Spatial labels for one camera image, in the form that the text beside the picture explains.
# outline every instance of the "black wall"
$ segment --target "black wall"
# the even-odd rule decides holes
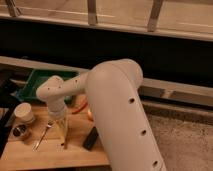
[[[213,43],[0,19],[0,55],[91,68],[132,58],[145,77],[213,87]]]

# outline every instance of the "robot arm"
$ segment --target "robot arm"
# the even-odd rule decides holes
[[[65,107],[64,96],[85,91],[113,171],[166,171],[138,96],[143,75],[136,62],[104,62],[68,81],[57,79],[41,85],[38,98],[57,115]]]

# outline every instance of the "green tray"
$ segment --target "green tray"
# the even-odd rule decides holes
[[[76,71],[59,71],[59,70],[39,70],[34,69],[30,74],[27,84],[19,93],[19,98],[26,102],[41,102],[36,97],[37,88],[43,84],[49,77],[58,75],[63,80],[68,80],[78,75]],[[71,97],[66,97],[65,102],[71,102]]]

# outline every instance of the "fork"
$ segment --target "fork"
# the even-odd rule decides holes
[[[52,121],[48,121],[40,139],[37,141],[37,143],[34,145],[33,150],[37,150],[39,145],[41,144],[41,141],[43,140],[44,136],[46,135],[47,131],[52,127],[53,122]]]

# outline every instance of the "wooden table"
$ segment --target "wooden table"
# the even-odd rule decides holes
[[[78,107],[83,98],[84,95],[76,98],[74,108]],[[33,151],[33,145],[41,136],[48,121],[46,107],[33,105],[36,122],[30,127],[31,136],[24,142],[15,139],[12,135],[9,136],[0,160],[0,170],[3,168],[5,170],[31,170],[108,165],[108,159],[99,139],[92,151],[87,151],[82,147],[84,139],[93,127],[93,122],[87,119],[87,109],[78,115],[72,115],[70,110],[68,113],[70,129],[67,149],[61,147],[56,127],[53,125],[38,150]]]

